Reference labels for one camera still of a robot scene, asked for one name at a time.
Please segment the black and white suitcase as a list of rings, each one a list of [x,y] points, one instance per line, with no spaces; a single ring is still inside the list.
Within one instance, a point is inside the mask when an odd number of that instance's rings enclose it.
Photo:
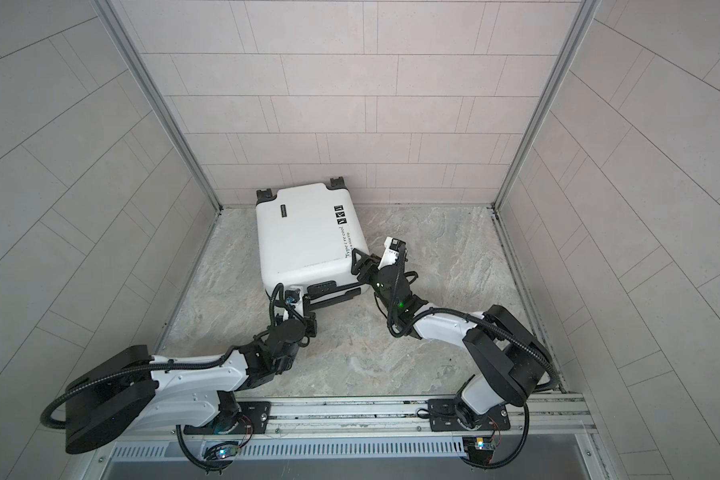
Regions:
[[[265,292],[300,287],[314,309],[344,302],[368,286],[351,272],[352,252],[369,252],[343,177],[256,192],[259,259]]]

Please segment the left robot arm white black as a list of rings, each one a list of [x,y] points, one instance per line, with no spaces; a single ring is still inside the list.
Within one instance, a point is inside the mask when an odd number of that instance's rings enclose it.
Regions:
[[[316,335],[313,313],[282,320],[219,356],[172,359],[130,346],[66,387],[65,450],[96,450],[125,432],[176,425],[203,427],[233,410],[234,394],[289,370]]]

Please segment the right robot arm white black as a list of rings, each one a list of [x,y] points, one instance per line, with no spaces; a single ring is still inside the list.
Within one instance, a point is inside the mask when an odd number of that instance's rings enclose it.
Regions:
[[[465,313],[436,306],[412,292],[406,259],[406,245],[397,240],[380,257],[354,249],[351,272],[386,309],[393,337],[442,341],[469,353],[479,373],[455,397],[454,416],[463,427],[476,429],[491,409],[523,407],[532,394],[559,385],[549,351],[505,307]]]

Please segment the left green circuit board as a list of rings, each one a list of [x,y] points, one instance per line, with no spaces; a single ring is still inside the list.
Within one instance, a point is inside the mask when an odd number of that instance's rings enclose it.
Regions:
[[[203,460],[206,462],[227,462],[231,461],[240,452],[240,445],[237,441],[225,441],[207,447],[203,453]]]

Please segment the green circuit board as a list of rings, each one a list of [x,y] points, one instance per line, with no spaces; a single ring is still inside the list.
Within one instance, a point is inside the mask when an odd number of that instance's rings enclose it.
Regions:
[[[225,441],[207,447],[203,453],[203,460],[206,462],[227,462],[231,461],[240,452],[240,445],[237,441]]]
[[[464,461],[486,468],[491,464],[497,445],[492,437],[463,437]]]

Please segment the right green circuit board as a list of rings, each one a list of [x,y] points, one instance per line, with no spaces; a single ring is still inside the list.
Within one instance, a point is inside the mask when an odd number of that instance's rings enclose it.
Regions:
[[[486,468],[491,464],[497,445],[492,437],[463,437],[464,461]]]

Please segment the left aluminium corner profile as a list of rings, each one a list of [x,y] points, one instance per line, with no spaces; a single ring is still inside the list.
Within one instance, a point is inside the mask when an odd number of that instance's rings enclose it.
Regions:
[[[217,214],[220,214],[223,206],[219,202],[207,176],[202,171],[186,138],[180,131],[179,125],[168,108],[165,98],[159,92],[155,81],[148,72],[146,64],[128,36],[122,21],[114,9],[113,3],[103,0],[92,0],[91,3],[174,148],[190,169]]]

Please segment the aluminium corner profile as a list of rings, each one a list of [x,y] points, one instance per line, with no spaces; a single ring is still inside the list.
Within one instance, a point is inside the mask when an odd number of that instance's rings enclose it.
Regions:
[[[511,189],[516,182],[520,170],[529,155],[533,142],[543,125],[544,119],[551,109],[552,103],[569,71],[576,52],[583,41],[600,2],[597,0],[584,0],[573,18],[571,27],[564,39],[561,50],[556,57],[550,75],[544,85],[542,94],[531,116],[529,124],[523,133],[518,150],[513,158],[507,176],[503,181],[493,209],[499,211],[508,201]]]
[[[207,176],[202,171],[186,138],[180,131],[179,125],[168,108],[165,98],[159,92],[155,81],[148,72],[146,64],[128,36],[122,21],[114,9],[113,3],[103,0],[92,0],[91,3],[174,148],[190,169],[217,214],[220,214],[223,206],[219,202]]]

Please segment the right aluminium corner profile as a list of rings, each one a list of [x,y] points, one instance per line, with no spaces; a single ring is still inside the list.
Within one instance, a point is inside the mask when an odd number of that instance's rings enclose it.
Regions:
[[[584,0],[573,18],[571,27],[564,39],[561,50],[556,57],[550,75],[544,85],[542,94],[531,116],[529,124],[523,133],[518,150],[513,158],[507,176],[503,181],[493,209],[499,211],[508,201],[511,189],[516,182],[520,170],[529,155],[533,142],[543,125],[544,119],[551,109],[552,103],[569,71],[576,52],[583,41],[600,2],[597,0]]]

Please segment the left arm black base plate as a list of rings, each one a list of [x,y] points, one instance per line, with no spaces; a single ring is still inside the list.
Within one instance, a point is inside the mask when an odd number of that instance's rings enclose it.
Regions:
[[[218,413],[201,427],[183,426],[185,435],[243,435],[264,434],[269,421],[272,404],[268,401],[243,401],[239,412]]]

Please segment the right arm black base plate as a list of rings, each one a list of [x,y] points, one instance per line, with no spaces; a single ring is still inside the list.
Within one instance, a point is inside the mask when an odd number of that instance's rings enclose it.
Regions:
[[[505,405],[496,405],[484,414],[475,414],[462,401],[429,399],[416,415],[429,421],[433,432],[508,431],[511,428]]]

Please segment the aluminium mounting rail frame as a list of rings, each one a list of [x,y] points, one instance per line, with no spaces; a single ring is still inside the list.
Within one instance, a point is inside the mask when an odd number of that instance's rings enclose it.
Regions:
[[[602,448],[594,418],[583,395],[546,392],[529,397],[526,405],[506,404],[508,431],[433,432],[429,421],[416,415],[429,399],[447,396],[244,398],[272,404],[264,434],[185,435],[183,427],[124,433],[118,439],[85,454],[80,479],[99,478],[113,462],[203,462],[207,447],[237,441],[240,452],[234,467],[245,461],[348,460],[391,458],[461,458],[463,437],[492,437],[497,450],[489,468],[501,461],[515,465],[534,436],[571,436],[587,475],[612,479],[613,467]]]

